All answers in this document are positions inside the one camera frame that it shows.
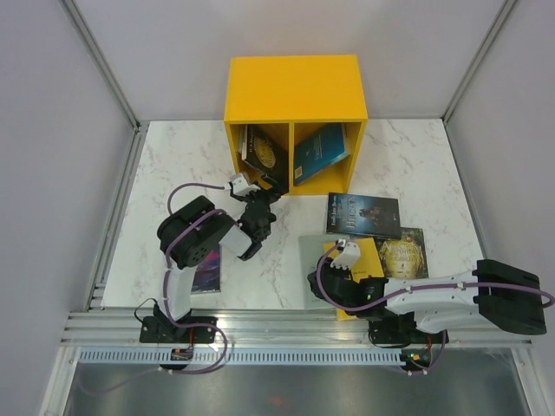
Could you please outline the black Moon and Sixpence book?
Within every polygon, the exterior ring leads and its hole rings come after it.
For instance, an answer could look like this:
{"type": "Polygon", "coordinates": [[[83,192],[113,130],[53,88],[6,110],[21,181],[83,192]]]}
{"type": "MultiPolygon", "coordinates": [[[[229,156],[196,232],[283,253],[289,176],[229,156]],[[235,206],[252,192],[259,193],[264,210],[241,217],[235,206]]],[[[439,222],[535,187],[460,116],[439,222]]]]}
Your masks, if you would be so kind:
{"type": "Polygon", "coordinates": [[[247,126],[247,155],[243,161],[262,175],[271,176],[282,189],[288,189],[288,153],[260,126],[247,126]]]}

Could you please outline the blue 20000 Leagues book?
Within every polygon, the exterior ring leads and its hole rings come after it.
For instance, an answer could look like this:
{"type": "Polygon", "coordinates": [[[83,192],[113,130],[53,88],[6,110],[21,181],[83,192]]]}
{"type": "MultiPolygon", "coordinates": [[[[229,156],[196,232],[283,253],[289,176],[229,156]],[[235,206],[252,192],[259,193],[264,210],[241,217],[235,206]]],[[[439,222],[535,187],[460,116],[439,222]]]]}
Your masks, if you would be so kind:
{"type": "Polygon", "coordinates": [[[344,124],[330,123],[320,127],[294,148],[293,184],[303,184],[349,154],[344,124]]]}

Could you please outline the dark Wuthering Heights book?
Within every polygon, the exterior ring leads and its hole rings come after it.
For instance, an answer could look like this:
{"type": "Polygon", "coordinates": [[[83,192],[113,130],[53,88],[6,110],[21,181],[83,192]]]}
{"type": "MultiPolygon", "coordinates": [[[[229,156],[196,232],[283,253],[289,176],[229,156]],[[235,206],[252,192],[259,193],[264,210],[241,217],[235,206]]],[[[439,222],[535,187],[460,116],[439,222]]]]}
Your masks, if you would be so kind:
{"type": "Polygon", "coordinates": [[[402,230],[398,200],[330,192],[326,232],[359,237],[399,238],[402,230]]]}

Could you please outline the light blue cat book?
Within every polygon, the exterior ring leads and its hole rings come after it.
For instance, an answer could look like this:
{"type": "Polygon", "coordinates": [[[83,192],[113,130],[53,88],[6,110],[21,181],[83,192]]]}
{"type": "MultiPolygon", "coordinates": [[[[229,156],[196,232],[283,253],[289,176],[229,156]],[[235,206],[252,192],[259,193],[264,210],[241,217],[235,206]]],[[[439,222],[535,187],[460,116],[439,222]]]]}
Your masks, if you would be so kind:
{"type": "Polygon", "coordinates": [[[243,125],[239,129],[239,139],[238,139],[238,153],[242,160],[246,158],[247,155],[247,133],[248,133],[248,126],[243,125]]]}

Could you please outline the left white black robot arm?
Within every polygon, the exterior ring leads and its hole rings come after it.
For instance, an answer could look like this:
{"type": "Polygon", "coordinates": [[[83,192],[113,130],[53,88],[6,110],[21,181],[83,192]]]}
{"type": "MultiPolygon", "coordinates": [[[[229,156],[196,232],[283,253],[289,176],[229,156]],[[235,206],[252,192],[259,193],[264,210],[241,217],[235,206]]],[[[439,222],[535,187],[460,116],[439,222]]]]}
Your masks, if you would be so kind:
{"type": "Polygon", "coordinates": [[[200,321],[191,317],[195,269],[222,247],[242,261],[251,259],[260,251],[264,240],[271,234],[272,224],[277,221],[271,205],[289,191],[288,185],[267,174],[262,180],[270,186],[265,188],[258,181],[252,182],[246,173],[240,172],[225,185],[189,182],[170,192],[166,200],[168,216],[156,232],[166,262],[162,296],[160,300],[151,300],[153,313],[150,316],[136,318],[148,336],[179,342],[191,335],[195,328],[206,328],[208,332],[216,329],[213,318],[200,321]],[[244,203],[245,209],[235,220],[226,211],[218,209],[209,198],[198,196],[175,211],[173,198],[187,187],[228,192],[231,198],[244,203]]]}

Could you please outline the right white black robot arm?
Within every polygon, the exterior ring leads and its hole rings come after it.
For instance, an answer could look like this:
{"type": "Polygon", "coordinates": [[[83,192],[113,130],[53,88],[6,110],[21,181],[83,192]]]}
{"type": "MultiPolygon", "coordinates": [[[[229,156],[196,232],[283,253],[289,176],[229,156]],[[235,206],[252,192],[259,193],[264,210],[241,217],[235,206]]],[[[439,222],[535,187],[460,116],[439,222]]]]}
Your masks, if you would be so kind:
{"type": "Polygon", "coordinates": [[[491,259],[472,271],[420,280],[355,281],[331,263],[325,258],[308,275],[313,295],[349,316],[396,327],[406,341],[487,322],[510,334],[544,335],[545,309],[554,304],[536,275],[491,259]]]}

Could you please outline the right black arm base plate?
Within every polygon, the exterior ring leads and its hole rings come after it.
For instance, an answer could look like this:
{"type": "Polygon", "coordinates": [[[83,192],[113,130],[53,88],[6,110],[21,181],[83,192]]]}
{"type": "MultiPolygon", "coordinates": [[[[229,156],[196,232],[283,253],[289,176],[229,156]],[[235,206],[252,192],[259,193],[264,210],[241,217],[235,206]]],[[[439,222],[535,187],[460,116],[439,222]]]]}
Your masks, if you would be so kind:
{"type": "Polygon", "coordinates": [[[441,344],[442,332],[425,333],[416,328],[411,315],[386,317],[369,322],[369,341],[382,348],[405,348],[413,344],[441,344]]]}

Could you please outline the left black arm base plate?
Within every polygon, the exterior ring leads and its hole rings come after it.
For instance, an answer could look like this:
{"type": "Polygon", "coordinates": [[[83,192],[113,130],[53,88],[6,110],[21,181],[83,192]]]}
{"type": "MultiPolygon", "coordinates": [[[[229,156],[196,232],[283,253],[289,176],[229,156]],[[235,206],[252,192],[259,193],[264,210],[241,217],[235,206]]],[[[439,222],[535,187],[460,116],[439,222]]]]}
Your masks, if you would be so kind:
{"type": "Polygon", "coordinates": [[[200,326],[177,328],[165,316],[147,316],[141,324],[139,342],[145,344],[210,344],[214,342],[215,331],[200,326]]]}

